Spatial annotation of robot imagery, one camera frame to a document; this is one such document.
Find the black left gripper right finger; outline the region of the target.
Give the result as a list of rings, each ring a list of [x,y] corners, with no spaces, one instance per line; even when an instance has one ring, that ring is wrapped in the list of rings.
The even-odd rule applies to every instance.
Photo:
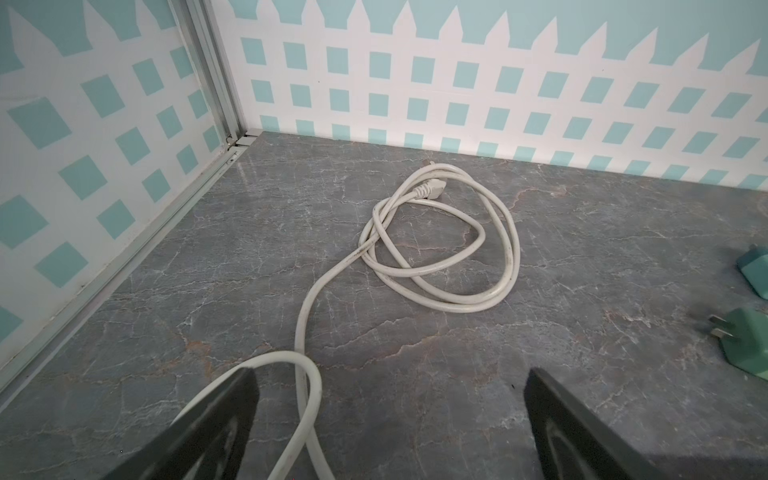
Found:
[[[662,479],[663,473],[542,368],[524,401],[546,479]]]

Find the green plug adapter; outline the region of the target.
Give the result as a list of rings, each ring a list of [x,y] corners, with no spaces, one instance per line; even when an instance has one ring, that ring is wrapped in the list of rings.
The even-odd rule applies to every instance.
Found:
[[[737,308],[724,317],[711,315],[710,334],[719,339],[727,362],[753,376],[767,379],[767,315]]]

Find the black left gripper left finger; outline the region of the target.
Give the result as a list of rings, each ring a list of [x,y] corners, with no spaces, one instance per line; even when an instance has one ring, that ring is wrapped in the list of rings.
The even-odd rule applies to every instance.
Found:
[[[255,374],[240,369],[107,479],[234,479],[259,401]]]

